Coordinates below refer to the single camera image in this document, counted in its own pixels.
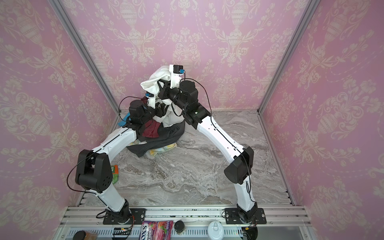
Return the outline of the white cloth garment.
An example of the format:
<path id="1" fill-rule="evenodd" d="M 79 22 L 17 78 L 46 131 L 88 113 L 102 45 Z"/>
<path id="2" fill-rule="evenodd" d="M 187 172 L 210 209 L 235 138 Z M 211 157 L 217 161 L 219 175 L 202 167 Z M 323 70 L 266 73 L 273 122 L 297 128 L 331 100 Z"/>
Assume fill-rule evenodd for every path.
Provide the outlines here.
<path id="1" fill-rule="evenodd" d="M 160 112 L 154 116 L 154 120 L 165 128 L 183 122 L 184 117 L 181 116 L 182 110 L 168 96 L 161 97 L 161 90 L 167 86 L 171 89 L 178 88 L 184 73 L 184 70 L 175 73 L 174 65 L 162 66 L 141 83 L 143 90 L 151 94 L 148 106 Z"/>

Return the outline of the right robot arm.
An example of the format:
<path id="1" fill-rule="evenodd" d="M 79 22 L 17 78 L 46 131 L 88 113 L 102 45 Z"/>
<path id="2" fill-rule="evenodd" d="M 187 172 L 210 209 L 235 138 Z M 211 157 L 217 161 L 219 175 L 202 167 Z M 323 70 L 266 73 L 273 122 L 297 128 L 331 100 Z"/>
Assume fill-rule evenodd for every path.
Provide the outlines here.
<path id="1" fill-rule="evenodd" d="M 179 107 L 185 122 L 206 136 L 224 155 L 229 163 L 224 173 L 235 186 L 239 218 L 245 224 L 254 223 L 258 210 L 251 187 L 254 150 L 237 143 L 218 125 L 211 110 L 199 102 L 199 92 L 194 82 L 183 81 L 179 87 L 172 88 L 170 82 L 160 80 L 158 86 L 158 97 L 170 100 L 172 106 Z"/>

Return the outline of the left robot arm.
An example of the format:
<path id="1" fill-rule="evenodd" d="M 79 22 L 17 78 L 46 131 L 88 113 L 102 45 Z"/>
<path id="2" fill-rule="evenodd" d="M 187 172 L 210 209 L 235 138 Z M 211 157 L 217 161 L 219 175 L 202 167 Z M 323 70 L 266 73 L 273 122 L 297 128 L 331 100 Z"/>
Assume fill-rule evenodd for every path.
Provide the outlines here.
<path id="1" fill-rule="evenodd" d="M 106 217 L 115 223 L 126 224 L 133 220 L 129 202 L 116 190 L 113 184 L 112 160 L 129 144 L 141 137 L 144 131 L 155 124 L 154 117 L 166 114 L 165 104 L 150 107 L 142 100 L 130 103 L 129 116 L 124 125 L 112 133 L 103 143 L 92 150 L 82 150 L 75 171 L 75 182 L 83 193 L 93 194 L 106 206 Z"/>

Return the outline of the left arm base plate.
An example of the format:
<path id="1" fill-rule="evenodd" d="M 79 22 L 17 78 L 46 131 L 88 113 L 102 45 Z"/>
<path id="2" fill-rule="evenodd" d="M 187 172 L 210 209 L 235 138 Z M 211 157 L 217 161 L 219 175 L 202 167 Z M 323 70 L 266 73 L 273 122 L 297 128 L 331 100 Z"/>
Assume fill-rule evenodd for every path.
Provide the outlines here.
<path id="1" fill-rule="evenodd" d="M 120 212 L 112 212 L 106 209 L 106 214 L 103 220 L 104 225 L 141 225 L 145 220 L 146 209 L 130 208 Z"/>

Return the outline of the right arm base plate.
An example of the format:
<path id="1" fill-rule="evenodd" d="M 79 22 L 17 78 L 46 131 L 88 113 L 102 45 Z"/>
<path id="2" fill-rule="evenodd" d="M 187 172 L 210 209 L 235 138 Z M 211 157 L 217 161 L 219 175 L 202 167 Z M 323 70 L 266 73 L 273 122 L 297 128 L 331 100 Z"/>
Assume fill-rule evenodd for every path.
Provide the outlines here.
<path id="1" fill-rule="evenodd" d="M 253 208 L 248 212 L 238 208 L 226 208 L 224 218 L 227 225 L 265 225 L 267 223 L 265 212 L 261 208 Z"/>

